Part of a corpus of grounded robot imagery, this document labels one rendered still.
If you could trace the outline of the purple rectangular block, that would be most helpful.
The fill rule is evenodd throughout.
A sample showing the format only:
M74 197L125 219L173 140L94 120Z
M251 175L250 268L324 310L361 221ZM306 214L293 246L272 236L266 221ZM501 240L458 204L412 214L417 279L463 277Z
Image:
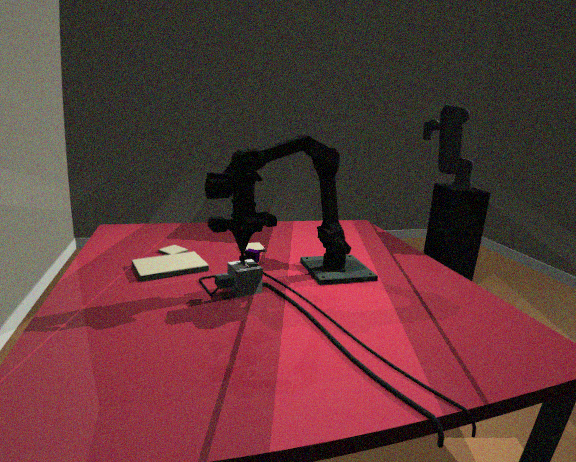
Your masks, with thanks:
M246 260L252 259L256 263L259 262L260 259L260 251L254 249L247 249L245 250Z

